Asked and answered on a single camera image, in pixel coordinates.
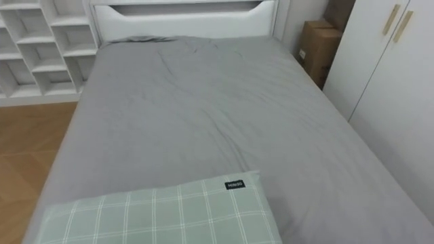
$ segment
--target gray bedsheet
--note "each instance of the gray bedsheet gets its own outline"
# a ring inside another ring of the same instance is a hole
[[[284,243],[434,243],[277,41],[155,41],[98,52],[25,244],[49,204],[257,169]]]

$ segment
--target bed frame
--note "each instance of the bed frame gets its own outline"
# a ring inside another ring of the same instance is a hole
[[[273,35],[278,0],[83,0],[98,44],[131,36]]]

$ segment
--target white bookshelf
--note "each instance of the white bookshelf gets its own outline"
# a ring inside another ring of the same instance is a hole
[[[82,1],[0,0],[0,106],[77,101],[94,36]]]

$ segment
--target pillowcase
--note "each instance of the pillowcase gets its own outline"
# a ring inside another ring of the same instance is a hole
[[[49,207],[36,244],[281,243],[258,172]]]

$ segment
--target cabinet handle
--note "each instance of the cabinet handle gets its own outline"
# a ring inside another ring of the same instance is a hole
[[[398,10],[401,7],[400,4],[395,4],[395,7],[393,7],[391,15],[389,16],[389,19],[386,22],[386,26],[384,26],[384,29],[382,30],[383,35],[387,35],[388,31],[390,30],[392,23],[396,17],[396,14],[398,14]]]
[[[401,26],[398,28],[398,31],[396,32],[395,38],[393,38],[393,41],[397,43],[399,41],[399,38],[402,35],[402,32],[404,32],[404,29],[406,28],[408,21],[410,21],[410,18],[413,15],[413,11],[407,11],[406,16],[402,20]]]

